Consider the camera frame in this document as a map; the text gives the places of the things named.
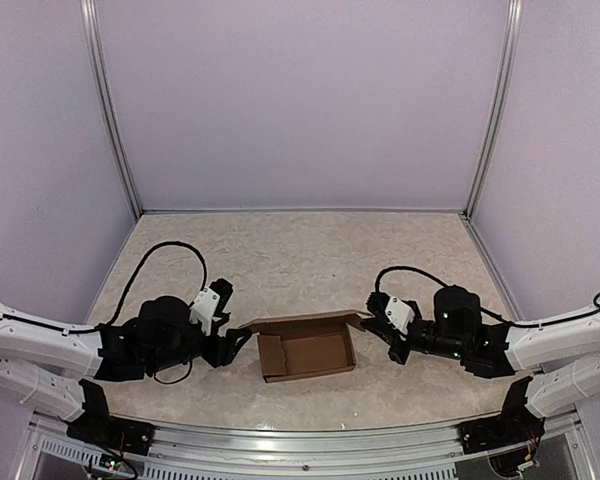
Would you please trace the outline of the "brown cardboard box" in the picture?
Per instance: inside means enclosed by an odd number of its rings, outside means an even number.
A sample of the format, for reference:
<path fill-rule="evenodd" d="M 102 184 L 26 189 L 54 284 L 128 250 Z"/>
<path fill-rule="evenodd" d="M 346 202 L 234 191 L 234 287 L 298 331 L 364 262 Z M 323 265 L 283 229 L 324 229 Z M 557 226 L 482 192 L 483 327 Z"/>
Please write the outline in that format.
<path fill-rule="evenodd" d="M 359 310 L 254 319 L 262 378 L 281 383 L 347 373 L 356 367 L 353 329 L 371 317 Z"/>

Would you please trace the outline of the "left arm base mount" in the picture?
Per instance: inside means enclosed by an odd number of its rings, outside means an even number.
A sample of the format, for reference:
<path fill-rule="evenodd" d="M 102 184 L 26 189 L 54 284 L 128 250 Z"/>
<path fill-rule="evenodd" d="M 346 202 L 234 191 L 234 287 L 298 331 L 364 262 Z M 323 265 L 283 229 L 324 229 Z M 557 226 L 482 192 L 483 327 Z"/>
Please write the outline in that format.
<path fill-rule="evenodd" d="M 114 416 L 102 417 L 89 412 L 65 424 L 70 438 L 141 456 L 148 455 L 156 431 L 151 423 Z"/>

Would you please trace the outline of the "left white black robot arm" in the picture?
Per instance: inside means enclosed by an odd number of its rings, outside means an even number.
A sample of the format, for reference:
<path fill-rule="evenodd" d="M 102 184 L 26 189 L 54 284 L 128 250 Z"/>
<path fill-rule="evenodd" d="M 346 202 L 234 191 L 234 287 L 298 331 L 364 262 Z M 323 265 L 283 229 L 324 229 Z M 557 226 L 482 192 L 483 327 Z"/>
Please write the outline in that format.
<path fill-rule="evenodd" d="M 117 418 L 95 405 L 99 382 L 153 377 L 202 358 L 213 368 L 229 365 L 250 339 L 248 329 L 219 329 L 230 285 L 203 289 L 192 305 L 174 296 L 142 304 L 121 325 L 94 327 L 56 322 L 0 302 L 0 393 L 82 430 L 101 445 L 120 434 Z"/>

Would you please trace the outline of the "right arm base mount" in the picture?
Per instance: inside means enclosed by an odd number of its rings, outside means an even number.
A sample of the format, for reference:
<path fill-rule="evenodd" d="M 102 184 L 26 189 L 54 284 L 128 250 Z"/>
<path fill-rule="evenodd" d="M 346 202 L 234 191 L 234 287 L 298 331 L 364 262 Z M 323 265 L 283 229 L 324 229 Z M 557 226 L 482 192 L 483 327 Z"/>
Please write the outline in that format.
<path fill-rule="evenodd" d="M 473 454 L 541 438 L 544 423 L 530 413 L 501 413 L 462 422 L 457 431 L 463 453 Z"/>

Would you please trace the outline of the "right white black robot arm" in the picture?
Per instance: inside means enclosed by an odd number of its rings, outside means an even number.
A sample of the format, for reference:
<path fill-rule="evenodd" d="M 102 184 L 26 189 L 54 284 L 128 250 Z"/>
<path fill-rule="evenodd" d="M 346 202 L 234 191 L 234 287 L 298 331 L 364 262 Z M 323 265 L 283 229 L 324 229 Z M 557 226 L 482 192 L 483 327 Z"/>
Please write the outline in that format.
<path fill-rule="evenodd" d="M 456 360 L 485 379 L 527 372 L 510 386 L 491 423 L 498 442 L 515 442 L 529 429 L 530 416 L 542 419 L 600 393 L 600 292 L 582 309 L 522 323 L 484 323 L 479 296 L 457 285 L 439 289 L 433 306 L 427 320 L 416 302 L 374 291 L 361 326 L 383 340 L 400 365 L 417 352 Z"/>

